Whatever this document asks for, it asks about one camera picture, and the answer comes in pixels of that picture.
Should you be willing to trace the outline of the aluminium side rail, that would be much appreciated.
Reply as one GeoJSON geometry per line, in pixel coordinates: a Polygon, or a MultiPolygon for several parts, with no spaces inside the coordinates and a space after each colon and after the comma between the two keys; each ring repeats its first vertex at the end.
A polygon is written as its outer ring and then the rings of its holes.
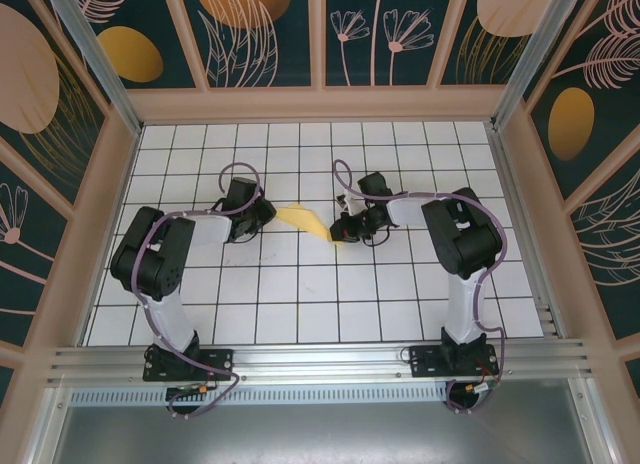
{"type": "Polygon", "coordinates": [[[543,333],[546,338],[566,339],[566,327],[550,287],[524,194],[505,147],[505,141],[491,122],[485,123],[484,126],[543,333]]]}

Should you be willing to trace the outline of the grey metal shelf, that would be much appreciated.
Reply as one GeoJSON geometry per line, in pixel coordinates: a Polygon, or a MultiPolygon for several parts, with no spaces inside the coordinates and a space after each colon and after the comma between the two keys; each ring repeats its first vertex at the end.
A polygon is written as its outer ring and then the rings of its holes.
{"type": "Polygon", "coordinates": [[[32,464],[629,464],[592,386],[513,381],[470,415],[439,402],[54,405],[32,464]]]}

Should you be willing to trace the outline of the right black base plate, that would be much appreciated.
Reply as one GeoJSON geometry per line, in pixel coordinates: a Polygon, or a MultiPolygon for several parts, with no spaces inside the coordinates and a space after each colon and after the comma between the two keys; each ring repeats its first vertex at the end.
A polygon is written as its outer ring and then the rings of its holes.
{"type": "Polygon", "coordinates": [[[481,377],[499,373],[492,345],[465,350],[446,349],[441,345],[411,346],[409,363],[414,378],[481,377]]]}

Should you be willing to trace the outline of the yellow square paper sheet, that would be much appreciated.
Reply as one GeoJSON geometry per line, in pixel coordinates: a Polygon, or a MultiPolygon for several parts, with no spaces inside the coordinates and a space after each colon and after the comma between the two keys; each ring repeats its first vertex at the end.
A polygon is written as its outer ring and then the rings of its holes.
{"type": "Polygon", "coordinates": [[[312,234],[334,245],[343,246],[343,243],[332,240],[329,229],[312,210],[302,207],[299,203],[278,208],[276,218],[300,231],[312,234]]]}

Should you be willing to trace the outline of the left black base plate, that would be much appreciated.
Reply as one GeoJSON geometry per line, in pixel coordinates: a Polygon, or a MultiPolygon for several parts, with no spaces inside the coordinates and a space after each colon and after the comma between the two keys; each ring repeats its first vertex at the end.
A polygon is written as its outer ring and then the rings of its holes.
{"type": "MultiPolygon", "coordinates": [[[[231,379],[230,376],[210,373],[193,366],[156,345],[151,345],[145,350],[144,359],[142,379],[145,382],[195,382],[211,379],[229,381],[231,379]]],[[[230,349],[200,350],[194,360],[208,367],[231,371],[233,351],[230,349]]]]}

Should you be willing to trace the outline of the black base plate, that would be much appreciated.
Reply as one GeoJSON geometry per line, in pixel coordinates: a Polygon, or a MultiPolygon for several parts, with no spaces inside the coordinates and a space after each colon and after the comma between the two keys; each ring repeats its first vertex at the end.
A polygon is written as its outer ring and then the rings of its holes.
{"type": "MultiPolygon", "coordinates": [[[[142,379],[145,382],[195,382],[211,379],[229,381],[231,379],[230,376],[210,373],[193,366],[156,345],[151,345],[145,350],[144,359],[142,379]]],[[[230,349],[200,350],[194,360],[208,367],[231,371],[233,351],[230,349]]]]}
{"type": "Polygon", "coordinates": [[[414,378],[481,377],[499,373],[492,345],[465,350],[446,349],[441,345],[411,346],[409,363],[414,378]]]}

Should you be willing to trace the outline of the long aluminium mounting rail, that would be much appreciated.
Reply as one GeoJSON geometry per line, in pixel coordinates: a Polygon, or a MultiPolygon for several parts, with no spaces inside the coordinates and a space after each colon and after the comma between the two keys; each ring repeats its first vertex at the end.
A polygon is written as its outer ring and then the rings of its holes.
{"type": "MultiPolygon", "coordinates": [[[[51,386],[142,386],[143,346],[75,347],[55,351],[45,382],[51,386]]],[[[239,345],[233,370],[246,384],[408,382],[403,343],[239,345]]],[[[582,378],[592,375],[576,339],[509,339],[501,367],[506,380],[582,378]]]]}

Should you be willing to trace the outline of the aluminium frame post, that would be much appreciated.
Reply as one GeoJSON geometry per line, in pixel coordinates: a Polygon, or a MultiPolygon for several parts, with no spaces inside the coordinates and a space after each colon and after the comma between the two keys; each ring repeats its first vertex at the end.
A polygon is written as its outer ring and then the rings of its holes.
{"type": "Polygon", "coordinates": [[[135,137],[142,128],[134,105],[120,77],[115,72],[89,22],[82,15],[75,0],[49,0],[58,11],[74,42],[84,53],[89,66],[109,96],[113,106],[135,137]]]}
{"type": "Polygon", "coordinates": [[[491,129],[494,132],[499,133],[509,122],[577,1],[549,1],[491,115],[491,129]]]}

